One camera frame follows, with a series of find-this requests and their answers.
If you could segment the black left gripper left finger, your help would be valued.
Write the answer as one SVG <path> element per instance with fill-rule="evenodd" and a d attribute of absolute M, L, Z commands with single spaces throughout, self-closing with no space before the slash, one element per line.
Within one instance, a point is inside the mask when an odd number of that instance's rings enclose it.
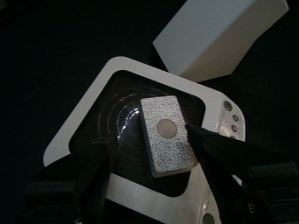
<path fill-rule="evenodd" d="M 43 168 L 26 187 L 23 224 L 100 224 L 112 155 L 95 142 Z"/>

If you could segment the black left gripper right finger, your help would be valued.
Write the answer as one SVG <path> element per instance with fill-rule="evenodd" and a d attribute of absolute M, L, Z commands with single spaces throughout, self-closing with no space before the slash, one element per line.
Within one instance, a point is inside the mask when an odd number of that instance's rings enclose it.
<path fill-rule="evenodd" d="M 299 164 L 202 127 L 186 128 L 222 224 L 299 224 Z"/>

